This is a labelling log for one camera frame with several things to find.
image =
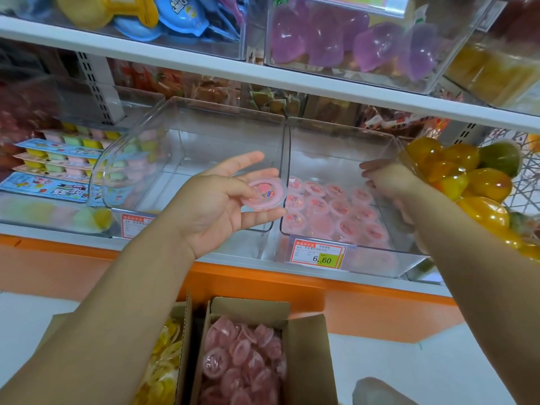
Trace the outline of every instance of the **hand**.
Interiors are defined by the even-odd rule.
[[[368,186],[393,200],[399,201],[401,197],[415,191],[417,185],[424,184],[405,166],[389,159],[363,162],[360,168],[364,169],[362,176],[370,179]]]
[[[159,220],[172,225],[180,238],[199,258],[222,245],[233,233],[271,222],[285,215],[278,207],[268,211],[240,212],[241,198],[252,199],[259,193],[247,183],[264,177],[276,177],[276,168],[256,170],[233,176],[239,170],[263,160],[263,152],[232,157],[190,178],[173,197]]]

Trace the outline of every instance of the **clear plastic bin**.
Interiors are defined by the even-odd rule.
[[[265,158],[243,173],[280,170],[284,133],[280,115],[172,98],[105,152],[105,204],[120,224],[125,213],[153,219],[191,176],[253,150],[261,150]],[[130,195],[119,199],[118,190]],[[267,233],[271,228],[269,223],[253,230]]]
[[[540,115],[540,0],[497,0],[446,76],[491,106]]]
[[[0,70],[0,74],[11,71]],[[26,78],[0,87],[0,182],[4,184],[13,179],[10,187],[0,188],[0,222],[111,237],[116,228],[112,226],[111,211],[103,204],[97,165],[92,167],[91,163],[86,163],[83,166],[86,173],[82,173],[82,168],[78,170],[81,173],[77,178],[86,183],[59,180],[57,173],[69,175],[64,166],[71,160],[66,156],[54,160],[49,154],[40,158],[42,161],[32,159],[30,153],[17,144],[33,138],[44,142],[53,135],[43,131],[68,133],[67,124],[62,122],[78,125],[85,131],[84,128],[90,127],[116,131],[118,135],[127,133],[129,127],[163,100],[163,95],[52,76]],[[84,133],[69,133],[74,139],[91,140]],[[13,170],[20,167],[24,170]],[[96,178],[94,183],[97,184],[91,185],[88,174]],[[56,185],[56,189],[47,189],[48,185]],[[33,194],[25,190],[28,187],[32,187]],[[77,193],[78,199],[68,200],[68,193],[73,196]]]
[[[146,0],[147,10],[141,6],[139,11],[126,11],[133,0],[22,0],[12,12],[40,23],[245,59],[248,0],[235,0],[235,14],[220,0],[155,0],[155,5],[153,1]]]
[[[281,237],[274,260],[277,262],[292,262],[318,268],[339,268],[348,272],[372,274],[390,278],[397,278],[409,268],[426,258],[416,247],[413,227],[406,224],[401,213],[387,199],[377,196],[376,192],[368,189],[366,179],[361,176],[359,163],[377,158],[391,158],[398,156],[400,151],[396,139],[381,132],[368,131],[365,129],[336,126],[332,123],[312,121],[299,118],[289,118],[288,126],[291,133],[291,156],[289,165],[289,179],[297,177],[301,179],[305,202],[304,209],[298,213],[301,219],[305,219],[305,226],[300,230],[290,229],[290,225],[284,224],[285,216],[280,222]],[[337,186],[340,189],[332,193],[332,189],[326,191],[324,197],[309,194],[307,181],[316,182],[325,188]],[[289,195],[299,193],[294,189],[293,182],[289,181]],[[364,193],[373,196],[373,199],[360,199],[354,195],[353,189],[359,188]],[[326,207],[319,207],[311,201],[327,202],[330,208],[333,201],[342,197],[345,200],[348,212],[336,215],[335,211],[325,211]],[[362,220],[356,218],[356,213],[367,216]],[[331,216],[334,223],[332,233],[320,235],[319,215]],[[359,227],[360,238],[344,238],[343,231],[338,230],[338,222],[341,220],[354,221]],[[364,231],[371,231],[371,225],[375,223],[378,231],[384,231],[383,238],[379,241],[366,238]],[[342,252],[338,258],[337,267],[325,267],[324,263],[307,260],[307,256],[313,259],[315,255],[306,253],[301,242],[314,242],[322,247],[330,246],[335,251]],[[330,266],[334,259],[330,257]]]
[[[270,0],[265,63],[427,94],[494,0],[409,0],[402,19]]]

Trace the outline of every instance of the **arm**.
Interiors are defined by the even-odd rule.
[[[285,210],[240,213],[247,182],[274,168],[230,177],[262,160],[229,159],[192,177],[160,216],[132,240],[64,325],[0,390],[0,403],[131,404],[161,327],[196,258],[231,234]]]
[[[540,395],[540,267],[397,163],[363,176],[403,205],[484,354],[519,404]]]

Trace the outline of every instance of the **price label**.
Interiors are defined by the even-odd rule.
[[[294,241],[291,263],[326,268],[340,268],[345,246],[328,245],[316,241]]]
[[[132,239],[146,226],[152,223],[152,217],[136,216],[122,213],[122,237]]]

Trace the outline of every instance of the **finger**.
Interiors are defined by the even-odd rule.
[[[242,197],[244,199],[253,199],[259,196],[259,192],[237,177],[211,176],[212,184],[215,188],[222,191],[229,197]]]
[[[392,160],[390,159],[368,160],[368,162],[362,162],[360,164],[360,169],[364,169],[364,170],[379,169],[386,165],[389,165],[390,163],[392,163]]]
[[[243,175],[235,176],[236,178],[249,183],[254,180],[264,179],[265,177],[277,177],[279,175],[279,170],[275,167],[268,169],[255,170],[254,172],[244,173]]]
[[[277,207],[266,211],[245,211],[242,213],[242,229],[249,229],[250,227],[269,223],[286,214],[287,211],[283,207]]]
[[[230,157],[221,163],[218,163],[213,168],[205,170],[201,175],[220,175],[233,176],[239,170],[258,163],[265,158],[265,154],[260,150],[244,153],[243,155]]]

